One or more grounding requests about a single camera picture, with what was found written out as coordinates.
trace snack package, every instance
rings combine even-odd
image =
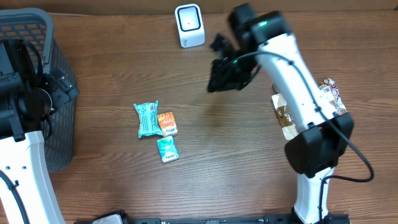
[[[158,105],[159,101],[156,101],[155,103],[143,103],[141,105],[134,104],[139,115],[138,138],[154,134],[163,134],[157,121]]]
[[[344,106],[341,100],[340,92],[337,89],[335,81],[331,78],[327,78],[321,82],[319,89],[323,92],[323,96],[327,97],[329,102],[335,106],[336,112],[339,115],[347,113],[346,106]]]
[[[159,114],[157,115],[157,119],[159,120],[160,128],[163,131],[163,137],[176,136],[178,134],[173,112]]]
[[[180,157],[177,147],[175,147],[173,136],[157,140],[157,147],[159,148],[163,163],[177,160]]]
[[[335,81],[333,81],[331,78],[325,79],[319,85],[319,90],[322,91],[323,97],[325,97],[326,100],[328,100],[336,108],[336,112],[339,115],[347,113],[347,109],[340,98],[340,93],[337,89]],[[297,132],[292,121],[290,111],[286,107],[284,96],[282,96],[280,93],[273,95],[272,101],[274,102],[275,112],[278,116],[279,124],[282,127],[282,131],[284,132],[286,140],[293,139],[299,133]]]
[[[272,102],[274,102],[276,115],[286,140],[293,139],[299,133],[296,130],[296,125],[293,123],[290,111],[286,107],[284,96],[281,93],[275,94],[272,96]]]

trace wood grain surface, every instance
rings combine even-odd
[[[352,140],[374,166],[367,184],[332,180],[328,208],[352,223],[398,219],[398,13],[285,14],[316,81],[332,78],[356,123]],[[50,175],[68,224],[117,209],[132,217],[201,218],[290,213],[296,173],[284,154],[261,72],[243,91],[206,92],[208,45],[231,37],[227,14],[204,16],[206,44],[181,49],[174,15],[54,16],[55,38],[80,89],[75,157]],[[159,100],[179,129],[180,159],[163,164],[154,136],[138,140],[134,103]],[[347,150],[339,175],[367,177]],[[0,223],[7,223],[3,210]]]
[[[173,14],[177,6],[197,3],[202,13],[229,13],[250,2],[256,12],[393,10],[397,0],[0,0],[14,7],[39,7],[48,12],[86,15]]]
[[[0,9],[17,9],[17,5],[12,0],[0,0]]]

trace plastic basket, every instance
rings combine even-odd
[[[51,16],[36,8],[0,10],[0,39],[24,39],[33,43],[42,57],[44,73],[60,69],[76,86],[76,76],[53,37]],[[29,50],[35,68],[37,57]],[[45,160],[49,171],[66,168],[73,155],[73,126],[76,101],[67,103],[52,115],[53,134],[44,143]],[[43,123],[43,135],[48,125]]]

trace black cable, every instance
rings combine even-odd
[[[54,127],[54,125],[53,125],[53,123],[52,123],[52,120],[51,120],[51,118],[50,118],[50,116],[46,116],[46,118],[45,118],[45,120],[46,120],[46,122],[47,122],[47,124],[49,124],[49,133],[48,133],[48,135],[45,137],[45,139],[44,139],[44,141],[46,141],[51,135],[52,135],[52,132],[53,132],[53,127]]]
[[[330,175],[327,176],[325,178],[322,179],[321,181],[321,191],[320,191],[320,197],[319,197],[319,223],[323,223],[322,221],[322,197],[323,197],[323,187],[324,184],[326,183],[326,181],[328,179],[340,179],[340,180],[348,180],[348,181],[352,181],[352,182],[359,182],[359,183],[365,183],[365,182],[369,182],[371,180],[373,180],[374,178],[374,170],[372,165],[370,164],[370,162],[366,159],[366,157],[361,153],[361,151],[359,151],[359,149],[351,142],[351,140],[349,140],[322,112],[321,107],[318,105],[317,101],[315,100],[315,97],[311,91],[310,85],[307,83],[306,79],[303,76],[303,73],[300,71],[300,69],[296,66],[296,64],[294,64],[293,60],[289,60],[288,58],[280,55],[280,54],[276,54],[273,52],[266,52],[266,51],[257,51],[257,52],[251,52],[248,54],[244,54],[240,57],[237,57],[235,60],[229,62],[226,66],[230,67],[233,63],[235,63],[236,61],[238,61],[241,58],[244,57],[252,57],[252,56],[256,56],[256,55],[272,55],[275,56],[279,59],[282,59],[284,61],[286,61],[289,65],[293,66],[293,68],[297,71],[298,75],[300,75],[300,78],[302,79],[302,81],[304,82],[304,85],[308,91],[308,94],[310,95],[313,104],[315,105],[315,110],[317,112],[319,112],[319,114],[321,115],[321,117],[329,124],[329,126],[333,129],[333,131],[339,135],[339,137],[341,137],[352,149],[353,151],[362,159],[362,161],[366,164],[366,166],[368,167],[369,171],[370,171],[370,176],[366,179],[357,179],[357,178],[351,178],[351,177],[344,177],[344,176],[340,176],[340,175]]]
[[[254,80],[254,78],[256,77],[256,75],[259,73],[260,69],[261,69],[261,65],[257,66],[257,69],[256,69],[256,71],[251,75],[250,80],[247,81],[245,84],[243,84],[242,87],[240,88],[240,90],[242,90],[244,87],[246,87],[249,83],[251,83],[251,82]]]
[[[50,111],[49,115],[53,115],[53,114],[55,114],[56,112],[57,112],[57,109],[53,109],[53,110]]]
[[[30,48],[33,53],[35,53],[36,57],[37,57],[37,73],[36,73],[36,78],[42,78],[43,75],[43,65],[42,65],[42,58],[40,56],[39,51],[36,49],[36,47],[29,41],[23,40],[22,43]]]
[[[19,196],[19,193],[16,189],[17,186],[15,186],[10,180],[10,178],[8,178],[8,176],[1,170],[0,170],[0,177],[4,180],[4,182],[8,186],[8,189],[12,192],[12,195],[14,196],[15,201],[17,202],[18,208],[21,211],[22,220],[24,221],[25,224],[29,224],[29,219],[26,214],[25,206],[22,203],[21,196]]]

